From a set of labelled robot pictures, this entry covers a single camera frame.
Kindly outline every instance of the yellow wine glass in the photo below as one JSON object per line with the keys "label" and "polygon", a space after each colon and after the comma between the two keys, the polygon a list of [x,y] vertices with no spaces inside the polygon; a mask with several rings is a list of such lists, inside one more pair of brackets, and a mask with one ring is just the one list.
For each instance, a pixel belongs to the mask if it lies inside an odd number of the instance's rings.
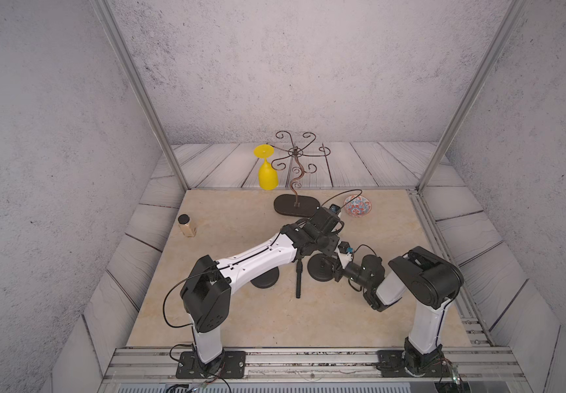
{"label": "yellow wine glass", "polygon": [[268,162],[268,157],[274,154],[274,147],[270,145],[259,145],[255,148],[255,155],[263,159],[263,165],[259,168],[259,186],[264,190],[274,190],[279,186],[279,174]]}

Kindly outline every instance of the black mounting plate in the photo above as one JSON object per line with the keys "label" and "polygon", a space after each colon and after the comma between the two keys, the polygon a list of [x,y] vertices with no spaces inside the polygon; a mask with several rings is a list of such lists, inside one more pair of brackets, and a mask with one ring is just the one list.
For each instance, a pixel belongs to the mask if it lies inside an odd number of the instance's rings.
{"label": "black mounting plate", "polygon": [[[180,362],[176,371],[177,379],[208,379],[211,375],[202,371],[198,362],[195,361],[197,355],[192,351],[185,351],[180,354]],[[222,359],[222,373],[219,375],[224,379],[242,379],[246,368],[246,352],[244,351],[224,351]]]}
{"label": "black mounting plate", "polygon": [[274,199],[274,210],[283,216],[311,218],[320,207],[320,201],[313,197],[299,195],[298,202],[301,205],[294,206],[296,195],[282,194]]}
{"label": "black mounting plate", "polygon": [[[403,365],[403,350],[381,350],[377,351],[377,356],[379,357],[379,363],[383,364],[385,369],[381,371],[381,376],[383,378],[411,378],[412,375],[405,371],[405,366]],[[443,366],[435,365],[429,368],[423,377],[425,378],[440,378],[443,375]],[[448,377],[450,371],[445,370],[444,376]]]}

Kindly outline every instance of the gray concrete wall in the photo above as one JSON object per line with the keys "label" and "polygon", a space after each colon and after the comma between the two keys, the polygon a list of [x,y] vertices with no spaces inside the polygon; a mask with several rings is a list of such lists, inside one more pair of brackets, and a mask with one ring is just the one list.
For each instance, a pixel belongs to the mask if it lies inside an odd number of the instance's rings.
{"label": "gray concrete wall", "polygon": [[171,143],[436,141],[509,0],[110,0]]}
{"label": "gray concrete wall", "polygon": [[566,2],[527,5],[449,158],[566,329]]}
{"label": "gray concrete wall", "polygon": [[88,0],[0,0],[0,392],[36,392],[160,148]]}

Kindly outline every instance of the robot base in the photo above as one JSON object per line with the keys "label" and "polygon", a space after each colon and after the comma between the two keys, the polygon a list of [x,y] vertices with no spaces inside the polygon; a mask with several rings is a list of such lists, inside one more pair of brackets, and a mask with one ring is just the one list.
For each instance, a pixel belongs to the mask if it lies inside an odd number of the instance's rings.
{"label": "robot base", "polygon": [[209,379],[220,376],[224,379],[242,379],[246,368],[246,352],[224,351],[223,357],[218,357],[202,370],[197,355],[192,351],[180,354],[180,362],[176,371],[177,379]]}
{"label": "robot base", "polygon": [[403,351],[401,350],[385,350],[377,351],[379,356],[379,364],[377,369],[381,371],[381,376],[383,378],[410,378],[410,377],[427,377],[427,378],[438,378],[443,375],[442,365],[432,365],[425,370],[422,374],[412,374],[409,370],[405,369],[405,363],[403,362]]}
{"label": "robot base", "polygon": [[277,266],[274,269],[270,269],[260,276],[257,276],[256,278],[250,280],[250,282],[252,283],[252,285],[259,289],[265,289],[276,284],[279,280],[279,275],[279,267]]}
{"label": "robot base", "polygon": [[316,254],[309,259],[307,271],[311,278],[326,282],[333,279],[333,263],[325,254]]}

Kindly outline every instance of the black oval stand base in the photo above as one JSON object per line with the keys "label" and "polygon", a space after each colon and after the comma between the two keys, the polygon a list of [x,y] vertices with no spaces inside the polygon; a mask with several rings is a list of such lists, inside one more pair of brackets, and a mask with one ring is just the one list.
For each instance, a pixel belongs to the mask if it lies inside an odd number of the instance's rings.
{"label": "black oval stand base", "polygon": [[273,286],[279,280],[279,268],[275,267],[274,269],[270,269],[265,273],[261,274],[260,276],[252,279],[250,282],[257,288],[265,289]]}
{"label": "black oval stand base", "polygon": [[299,195],[300,206],[294,206],[296,195],[283,194],[274,199],[274,210],[279,215],[310,218],[320,207],[320,202],[316,198]]}

